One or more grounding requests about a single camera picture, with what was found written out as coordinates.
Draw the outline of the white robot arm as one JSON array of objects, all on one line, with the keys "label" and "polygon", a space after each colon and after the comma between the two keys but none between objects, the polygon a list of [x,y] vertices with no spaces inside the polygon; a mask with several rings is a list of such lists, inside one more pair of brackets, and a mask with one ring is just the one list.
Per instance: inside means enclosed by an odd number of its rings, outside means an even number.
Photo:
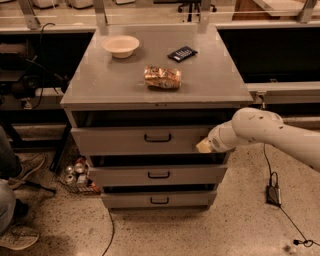
[{"label": "white robot arm", "polygon": [[255,143],[272,145],[320,171],[319,132],[286,125],[278,114],[255,108],[238,110],[230,121],[214,127],[196,149],[199,153],[222,153]]}]

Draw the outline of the yellow white gripper body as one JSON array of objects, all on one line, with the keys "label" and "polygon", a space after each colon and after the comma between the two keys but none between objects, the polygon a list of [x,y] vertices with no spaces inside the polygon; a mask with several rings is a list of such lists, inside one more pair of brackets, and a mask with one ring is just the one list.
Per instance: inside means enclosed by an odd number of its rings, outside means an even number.
[{"label": "yellow white gripper body", "polygon": [[199,153],[211,153],[212,147],[210,141],[207,138],[201,140],[197,145],[196,149]]}]

